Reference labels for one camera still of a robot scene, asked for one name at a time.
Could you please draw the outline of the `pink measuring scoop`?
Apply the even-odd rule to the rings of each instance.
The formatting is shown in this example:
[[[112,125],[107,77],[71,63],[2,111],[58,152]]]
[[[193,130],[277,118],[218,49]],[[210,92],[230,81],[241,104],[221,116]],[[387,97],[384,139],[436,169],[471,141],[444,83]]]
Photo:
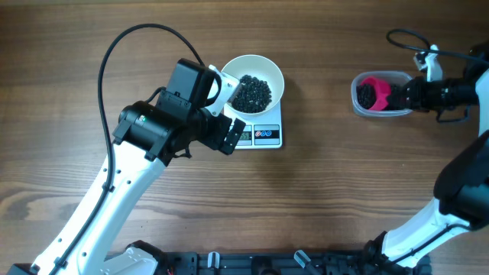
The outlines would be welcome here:
[[[371,111],[383,111],[388,105],[387,97],[391,94],[390,84],[382,79],[369,76],[361,82],[362,86],[371,88],[375,102],[369,108]]]

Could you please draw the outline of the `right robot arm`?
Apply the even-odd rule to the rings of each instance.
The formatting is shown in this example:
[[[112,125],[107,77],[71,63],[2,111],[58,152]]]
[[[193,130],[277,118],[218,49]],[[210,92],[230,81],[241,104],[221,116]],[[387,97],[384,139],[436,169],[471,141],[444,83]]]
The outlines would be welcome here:
[[[433,198],[408,222],[369,241],[358,267],[363,272],[417,273],[418,263],[450,239],[488,224],[488,44],[471,48],[459,79],[443,79],[433,45],[414,59],[424,77],[416,77],[387,95],[397,108],[441,115],[460,105],[479,107],[478,138],[439,174]]]

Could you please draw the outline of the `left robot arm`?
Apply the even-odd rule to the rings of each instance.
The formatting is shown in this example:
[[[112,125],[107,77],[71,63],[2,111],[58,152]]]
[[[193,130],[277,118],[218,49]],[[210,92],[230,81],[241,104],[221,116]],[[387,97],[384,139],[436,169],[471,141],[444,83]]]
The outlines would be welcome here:
[[[222,114],[240,90],[239,79],[181,59],[157,103],[124,108],[108,155],[83,200],[57,238],[32,264],[13,264],[10,274],[159,274],[168,269],[165,253],[137,241],[118,256],[107,254],[147,188],[173,158],[189,157],[198,141],[232,154],[245,124]]]

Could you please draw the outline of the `black beans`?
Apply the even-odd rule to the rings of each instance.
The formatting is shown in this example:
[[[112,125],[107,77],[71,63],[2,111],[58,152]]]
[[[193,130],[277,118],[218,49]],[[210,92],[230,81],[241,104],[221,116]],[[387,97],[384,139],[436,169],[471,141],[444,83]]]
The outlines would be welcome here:
[[[244,75],[240,84],[241,89],[231,102],[234,110],[248,114],[263,112],[272,102],[267,81]]]

